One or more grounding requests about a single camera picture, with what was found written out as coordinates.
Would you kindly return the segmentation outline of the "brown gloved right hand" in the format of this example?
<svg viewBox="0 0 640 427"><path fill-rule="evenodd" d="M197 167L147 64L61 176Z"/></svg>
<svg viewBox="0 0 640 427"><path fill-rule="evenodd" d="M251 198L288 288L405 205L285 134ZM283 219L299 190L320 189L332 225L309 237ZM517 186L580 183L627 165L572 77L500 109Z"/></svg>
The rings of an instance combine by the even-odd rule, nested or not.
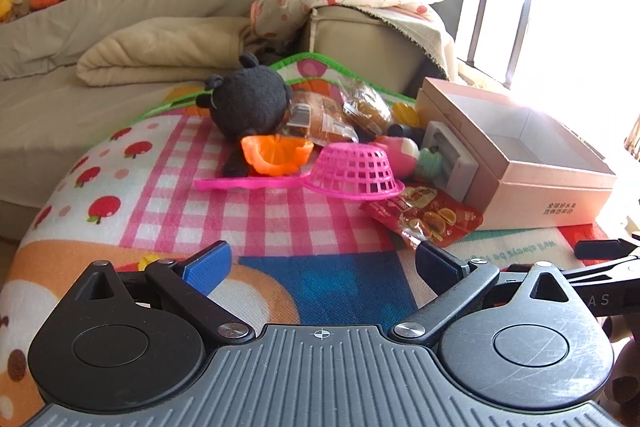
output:
<svg viewBox="0 0 640 427"><path fill-rule="evenodd" d="M615 361L598 403L623 426L638 426L639 313L608 317L602 326L614 348Z"/></svg>

